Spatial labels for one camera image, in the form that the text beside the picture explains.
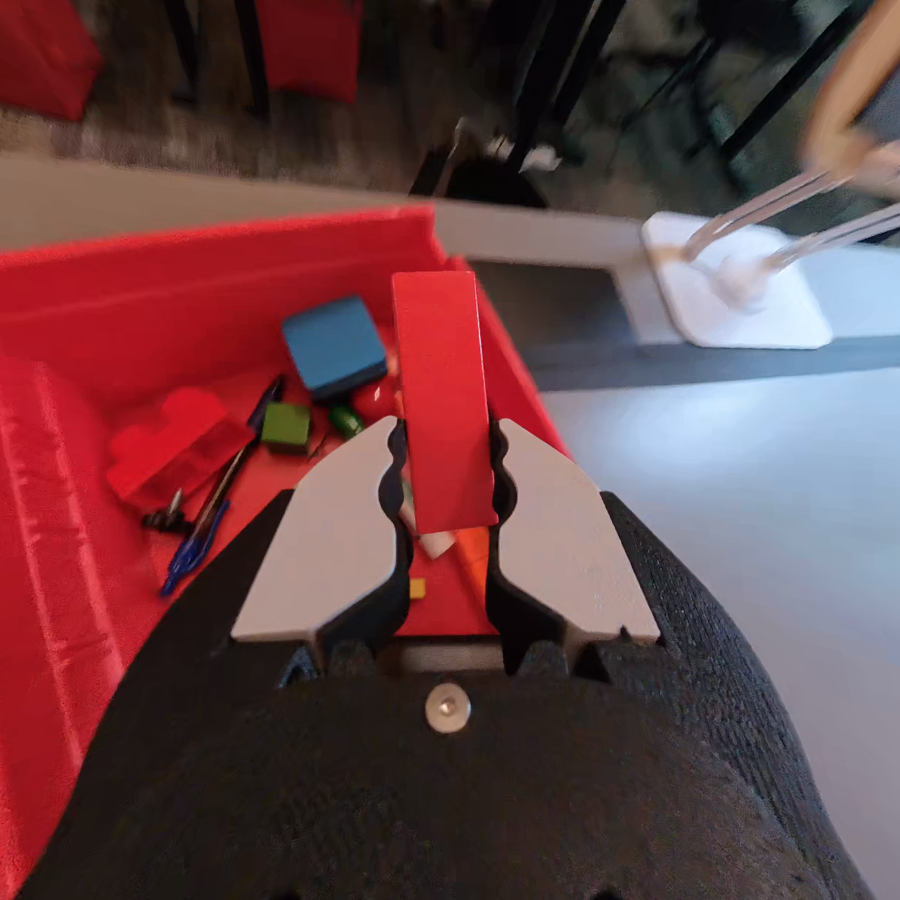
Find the blue ballpoint pen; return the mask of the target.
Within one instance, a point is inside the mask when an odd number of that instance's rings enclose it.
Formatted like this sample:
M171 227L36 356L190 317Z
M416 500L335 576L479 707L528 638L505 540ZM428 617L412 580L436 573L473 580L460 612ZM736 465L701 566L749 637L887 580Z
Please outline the blue ballpoint pen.
M272 403L283 399L285 381L284 375L278 375L265 388L256 403L247 419L251 439L225 464L185 539L175 551L159 591L162 598L172 596L180 583L205 562L221 521L231 505L231 489L262 441L265 413Z

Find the red rectangular block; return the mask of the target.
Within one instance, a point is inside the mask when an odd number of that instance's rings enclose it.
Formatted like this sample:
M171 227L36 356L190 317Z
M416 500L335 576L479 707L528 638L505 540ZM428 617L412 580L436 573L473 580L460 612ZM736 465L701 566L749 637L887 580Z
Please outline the red rectangular block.
M474 276L395 274L392 305L419 530L437 533L495 525Z

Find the red storage crate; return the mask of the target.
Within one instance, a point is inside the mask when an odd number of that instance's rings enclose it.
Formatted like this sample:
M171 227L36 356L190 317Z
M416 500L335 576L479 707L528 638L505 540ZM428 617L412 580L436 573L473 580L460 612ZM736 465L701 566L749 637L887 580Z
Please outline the red storage crate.
M362 1L257 1L268 86L355 102Z
M104 65L72 2L1 3L2 105L80 121Z

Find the green marker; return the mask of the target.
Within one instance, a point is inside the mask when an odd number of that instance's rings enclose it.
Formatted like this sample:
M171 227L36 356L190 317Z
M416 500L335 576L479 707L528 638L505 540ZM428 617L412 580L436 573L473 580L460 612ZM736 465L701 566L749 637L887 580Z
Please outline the green marker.
M366 429L366 425L361 417L351 407L344 404L338 404L332 407L329 412L329 419L337 432L346 440L352 439ZM456 543L456 536L454 533L447 531L430 534L421 532L417 524L411 482L406 474L402 474L400 480L403 492L403 503L399 514L405 525L411 531L411 534L421 544L426 555L431 560L436 560L454 546Z

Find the blue whiteboard eraser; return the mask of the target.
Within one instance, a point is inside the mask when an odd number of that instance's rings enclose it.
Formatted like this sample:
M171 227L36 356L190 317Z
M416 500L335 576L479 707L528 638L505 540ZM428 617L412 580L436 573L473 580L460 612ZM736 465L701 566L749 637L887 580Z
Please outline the blue whiteboard eraser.
M281 325L294 367L314 402L332 402L388 374L384 344L359 295L306 309Z

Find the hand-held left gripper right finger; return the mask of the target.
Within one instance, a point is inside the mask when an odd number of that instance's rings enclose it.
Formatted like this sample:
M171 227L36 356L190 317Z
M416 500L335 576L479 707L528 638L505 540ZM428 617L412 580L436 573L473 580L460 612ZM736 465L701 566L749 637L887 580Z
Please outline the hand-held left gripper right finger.
M508 674L554 645L569 666L593 644L656 645L660 626L601 491L571 458L511 419L490 424L495 474L486 612Z

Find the red ball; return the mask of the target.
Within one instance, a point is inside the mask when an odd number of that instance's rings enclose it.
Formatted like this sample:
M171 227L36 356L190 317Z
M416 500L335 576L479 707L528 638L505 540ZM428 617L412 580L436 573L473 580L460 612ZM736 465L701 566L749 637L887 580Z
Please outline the red ball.
M397 415L396 392L395 380L387 376L355 389L351 406L366 425L371 425L384 417Z

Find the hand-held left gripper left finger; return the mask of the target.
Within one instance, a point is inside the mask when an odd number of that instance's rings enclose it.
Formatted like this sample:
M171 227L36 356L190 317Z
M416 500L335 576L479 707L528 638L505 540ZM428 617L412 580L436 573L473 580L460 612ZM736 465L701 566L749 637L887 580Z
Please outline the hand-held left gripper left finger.
M236 644L305 645L324 666L343 643L385 647L411 606L406 458L405 428L386 416L299 480L231 627Z

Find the red plastic bin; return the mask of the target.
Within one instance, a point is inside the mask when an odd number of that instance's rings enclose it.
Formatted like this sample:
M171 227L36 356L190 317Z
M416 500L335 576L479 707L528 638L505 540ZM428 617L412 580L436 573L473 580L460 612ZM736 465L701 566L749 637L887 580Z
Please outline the red plastic bin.
M293 489L254 463L231 542L167 608L111 490L109 427L189 385L261 388L283 319L396 273L463 272L429 210L375 210L2 257L2 897L501 898L522 681L333 675L231 627Z

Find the row of orange blocks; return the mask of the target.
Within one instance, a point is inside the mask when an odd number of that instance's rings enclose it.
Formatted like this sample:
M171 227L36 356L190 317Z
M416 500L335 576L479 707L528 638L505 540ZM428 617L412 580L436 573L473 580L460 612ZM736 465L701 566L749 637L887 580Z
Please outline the row of orange blocks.
M486 582L489 566L489 528L484 526L456 530L457 563L475 607L486 607Z

